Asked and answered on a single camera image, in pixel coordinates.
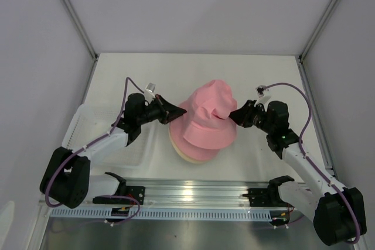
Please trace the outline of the beige bucket hat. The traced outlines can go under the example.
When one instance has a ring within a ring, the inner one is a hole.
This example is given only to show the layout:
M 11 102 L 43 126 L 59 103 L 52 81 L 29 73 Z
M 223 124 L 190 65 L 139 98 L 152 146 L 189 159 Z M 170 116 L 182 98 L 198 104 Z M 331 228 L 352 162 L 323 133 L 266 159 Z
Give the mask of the beige bucket hat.
M 175 142 L 171 128 L 168 130 L 169 139 L 176 153 L 185 161 L 194 164 L 203 164 L 213 160 L 221 151 L 221 149 L 203 149 L 195 146 L 190 146 L 187 150 L 182 150 L 181 146 Z

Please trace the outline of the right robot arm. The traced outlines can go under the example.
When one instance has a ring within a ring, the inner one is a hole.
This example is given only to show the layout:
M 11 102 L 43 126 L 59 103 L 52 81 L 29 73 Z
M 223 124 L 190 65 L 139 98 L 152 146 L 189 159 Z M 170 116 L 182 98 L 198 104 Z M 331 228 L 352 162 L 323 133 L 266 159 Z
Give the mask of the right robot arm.
M 279 206 L 285 202 L 297 208 L 328 246 L 358 243 L 367 231 L 362 193 L 357 188 L 347 188 L 304 150 L 300 138 L 289 127 L 287 104 L 272 101 L 264 107 L 248 100 L 230 118 L 240 127 L 254 126 L 265 132 L 269 148 L 307 185 L 304 189 L 289 176 L 271 180 L 267 191 L 271 204 Z

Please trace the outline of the pink bucket hat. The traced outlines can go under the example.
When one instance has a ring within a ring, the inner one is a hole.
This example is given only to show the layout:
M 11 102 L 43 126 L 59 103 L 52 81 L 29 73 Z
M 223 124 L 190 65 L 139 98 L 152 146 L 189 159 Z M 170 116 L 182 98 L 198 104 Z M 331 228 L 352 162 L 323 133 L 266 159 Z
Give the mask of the pink bucket hat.
M 237 101 L 225 81 L 212 80 L 197 88 L 180 107 L 186 113 L 171 124 L 176 143 L 220 150 L 235 141 L 237 128 L 229 115 Z
M 187 110 L 182 117 L 171 122 L 169 135 L 173 145 L 189 159 L 205 162 L 230 146 L 237 137 L 237 125 L 229 114 L 237 102 L 208 100 L 202 105 L 184 101 L 180 107 Z

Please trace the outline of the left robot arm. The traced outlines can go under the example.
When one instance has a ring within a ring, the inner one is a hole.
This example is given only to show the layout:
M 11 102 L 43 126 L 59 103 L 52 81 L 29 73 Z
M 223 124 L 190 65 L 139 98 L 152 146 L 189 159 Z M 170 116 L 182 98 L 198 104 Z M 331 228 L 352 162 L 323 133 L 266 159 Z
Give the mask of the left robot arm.
M 167 102 L 159 94 L 150 102 L 143 94 L 129 95 L 109 131 L 79 149 L 61 146 L 54 150 L 40 183 L 47 206 L 78 207 L 89 191 L 93 161 L 128 147 L 140 136 L 143 125 L 155 120 L 169 124 L 186 113 L 187 110 Z

